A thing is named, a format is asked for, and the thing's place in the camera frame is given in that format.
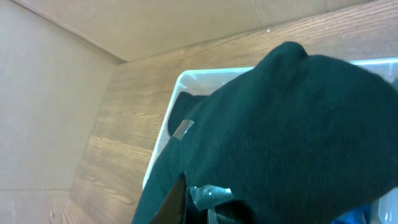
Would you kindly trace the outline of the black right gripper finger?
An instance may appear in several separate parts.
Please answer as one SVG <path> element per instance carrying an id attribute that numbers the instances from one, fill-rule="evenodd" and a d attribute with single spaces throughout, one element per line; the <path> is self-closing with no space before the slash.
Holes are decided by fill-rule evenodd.
<path id="1" fill-rule="evenodd" d="M 150 221 L 150 224 L 184 224 L 186 192 L 185 174 L 181 173 L 178 175 L 163 204 Z"/>

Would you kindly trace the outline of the black garment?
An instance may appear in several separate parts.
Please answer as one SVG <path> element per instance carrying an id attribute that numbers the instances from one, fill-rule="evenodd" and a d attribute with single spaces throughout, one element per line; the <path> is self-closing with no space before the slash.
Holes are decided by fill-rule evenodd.
<path id="1" fill-rule="evenodd" d="M 191 95 L 184 91 L 178 94 L 167 121 L 167 131 L 170 136 L 177 130 L 184 117 L 205 98 L 206 95 Z"/>
<path id="2" fill-rule="evenodd" d="M 185 223 L 331 223 L 397 187 L 397 85 L 283 43 L 184 117 L 134 223 L 181 173 Z"/>

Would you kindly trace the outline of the blue sequin glitter garment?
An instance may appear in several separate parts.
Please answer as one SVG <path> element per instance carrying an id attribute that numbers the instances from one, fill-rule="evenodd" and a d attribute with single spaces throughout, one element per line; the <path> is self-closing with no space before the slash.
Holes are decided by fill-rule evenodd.
<path id="1" fill-rule="evenodd" d="M 334 219 L 331 224 L 370 224 L 371 209 L 371 204 L 352 209 Z"/>

